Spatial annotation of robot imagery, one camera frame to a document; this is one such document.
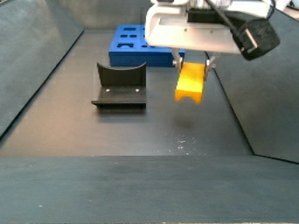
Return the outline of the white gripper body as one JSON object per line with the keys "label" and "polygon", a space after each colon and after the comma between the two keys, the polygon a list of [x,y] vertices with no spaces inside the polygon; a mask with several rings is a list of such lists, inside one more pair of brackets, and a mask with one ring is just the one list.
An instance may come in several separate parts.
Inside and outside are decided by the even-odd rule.
{"label": "white gripper body", "polygon": [[263,0],[151,0],[146,14],[145,38],[150,45],[217,53],[241,53],[230,28],[223,24],[187,21],[189,11],[213,9],[241,11],[261,18],[271,17],[270,3]]}

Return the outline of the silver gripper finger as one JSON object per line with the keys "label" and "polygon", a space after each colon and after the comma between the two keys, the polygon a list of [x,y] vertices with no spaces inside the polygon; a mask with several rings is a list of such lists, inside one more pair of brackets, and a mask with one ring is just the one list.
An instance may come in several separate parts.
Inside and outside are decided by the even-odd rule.
{"label": "silver gripper finger", "polygon": [[203,76],[205,80],[207,80],[210,70],[215,68],[219,58],[221,58],[221,55],[217,52],[211,56],[209,56],[206,60],[206,66],[205,66],[205,76]]}
{"label": "silver gripper finger", "polygon": [[181,49],[174,48],[173,49],[173,63],[178,69],[182,69],[183,67],[183,57],[179,54]]}

